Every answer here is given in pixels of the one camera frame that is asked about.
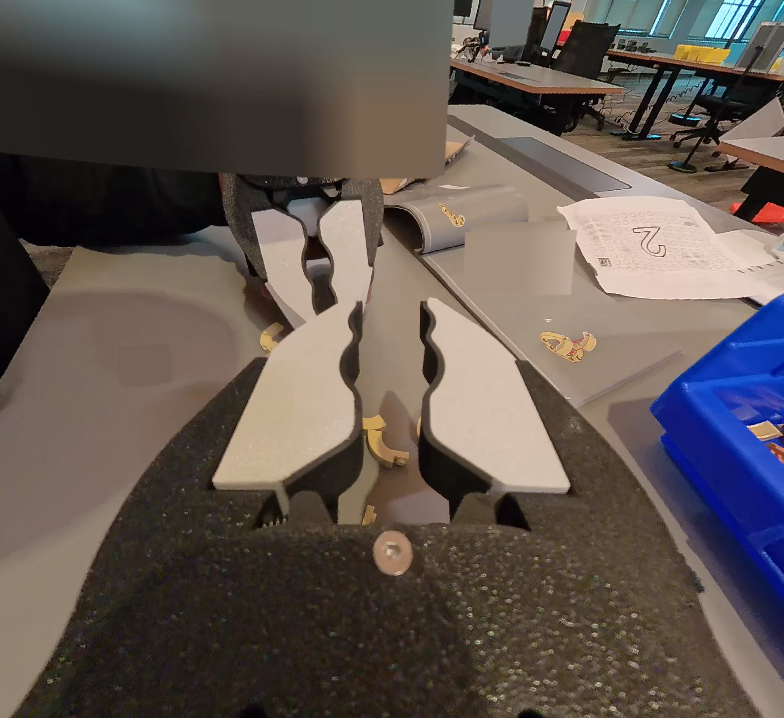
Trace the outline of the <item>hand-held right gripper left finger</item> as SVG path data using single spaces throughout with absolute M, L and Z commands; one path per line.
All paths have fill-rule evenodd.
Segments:
M 319 495 L 330 517 L 364 461 L 356 387 L 363 305 L 337 303 L 290 333 L 263 364 L 212 486 L 273 491 L 284 510 Z

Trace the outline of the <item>black computer monitor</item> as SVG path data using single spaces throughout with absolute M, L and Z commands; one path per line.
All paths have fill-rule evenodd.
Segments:
M 535 7 L 524 47 L 523 60 L 548 66 L 572 8 L 571 3 L 556 0 L 549 8 Z

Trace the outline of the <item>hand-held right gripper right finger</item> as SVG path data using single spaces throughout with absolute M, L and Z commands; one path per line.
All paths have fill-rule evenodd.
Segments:
M 455 520 L 467 496 L 566 495 L 571 483 L 521 373 L 488 331 L 437 298 L 420 304 L 427 383 L 419 472 Z

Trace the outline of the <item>white printed paper sheet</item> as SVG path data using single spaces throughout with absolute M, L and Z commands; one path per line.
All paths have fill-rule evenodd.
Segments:
M 736 249 L 735 231 L 715 232 L 685 201 L 618 196 L 558 211 L 604 292 L 644 300 L 750 299 L 762 292 Z

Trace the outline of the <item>grey instruction booklet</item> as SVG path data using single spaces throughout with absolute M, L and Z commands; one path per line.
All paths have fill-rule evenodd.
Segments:
M 423 184 L 385 197 L 416 252 L 477 321 L 579 407 L 681 353 L 575 270 L 576 233 L 531 222 L 509 185 Z

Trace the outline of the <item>brown cardboard piece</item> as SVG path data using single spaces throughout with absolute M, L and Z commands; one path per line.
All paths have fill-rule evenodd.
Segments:
M 452 162 L 463 153 L 463 151 L 471 144 L 475 136 L 468 136 L 461 141 L 447 140 L 445 144 L 445 166 L 446 169 Z M 403 189 L 410 187 L 412 184 L 427 182 L 429 177 L 406 177 L 406 178 L 382 178 L 379 180 L 383 194 L 391 196 Z

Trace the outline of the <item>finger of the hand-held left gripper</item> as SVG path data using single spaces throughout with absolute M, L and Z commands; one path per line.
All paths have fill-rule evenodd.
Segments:
M 319 312 L 336 303 L 366 305 L 374 270 L 368 261 L 365 223 L 359 201 L 336 201 L 319 219 Z
M 269 208 L 251 213 L 267 289 L 292 328 L 318 315 L 316 290 L 307 269 L 309 240 L 305 224 L 288 211 Z

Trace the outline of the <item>blue plastic bin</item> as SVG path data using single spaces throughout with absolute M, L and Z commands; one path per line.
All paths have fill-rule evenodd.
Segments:
M 763 389 L 783 396 L 782 296 L 675 379 L 651 412 L 669 457 L 782 602 L 783 465 L 728 407 Z

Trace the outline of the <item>pile of small toy bricks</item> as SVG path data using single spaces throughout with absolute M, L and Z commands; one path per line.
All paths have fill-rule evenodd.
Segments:
M 728 402 L 733 415 L 783 464 L 783 396 L 770 390 L 741 394 Z

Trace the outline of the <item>yellow box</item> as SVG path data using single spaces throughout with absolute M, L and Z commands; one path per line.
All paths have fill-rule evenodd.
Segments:
M 680 44 L 673 53 L 673 59 L 698 64 L 722 65 L 730 53 L 730 48 Z

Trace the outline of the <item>wooden office desk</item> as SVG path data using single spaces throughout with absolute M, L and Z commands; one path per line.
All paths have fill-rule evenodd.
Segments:
M 783 144 L 783 136 L 732 138 L 730 140 L 724 136 L 717 151 L 783 173 Z
M 652 134 L 652 129 L 659 118 L 659 113 L 670 97 L 681 71 L 692 72 L 704 79 L 719 78 L 719 80 L 726 81 L 729 86 L 735 86 L 740 82 L 763 86 L 763 95 L 768 98 L 782 90 L 782 72 L 745 70 L 726 63 L 678 59 L 664 53 L 640 53 L 624 49 L 610 49 L 607 57 L 615 63 L 655 70 L 655 75 L 631 119 L 629 127 L 624 131 L 613 131 L 612 133 L 613 136 L 620 136 L 623 140 L 655 140 L 659 138 L 659 136 Z
M 572 132 L 583 111 L 620 86 L 535 65 L 450 61 L 449 104 L 498 107 L 556 136 Z

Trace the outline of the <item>red object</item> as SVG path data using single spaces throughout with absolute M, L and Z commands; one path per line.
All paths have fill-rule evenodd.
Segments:
M 783 225 L 782 205 L 765 201 L 762 197 L 749 195 L 742 202 L 733 202 L 731 213 L 748 223 L 763 226 Z

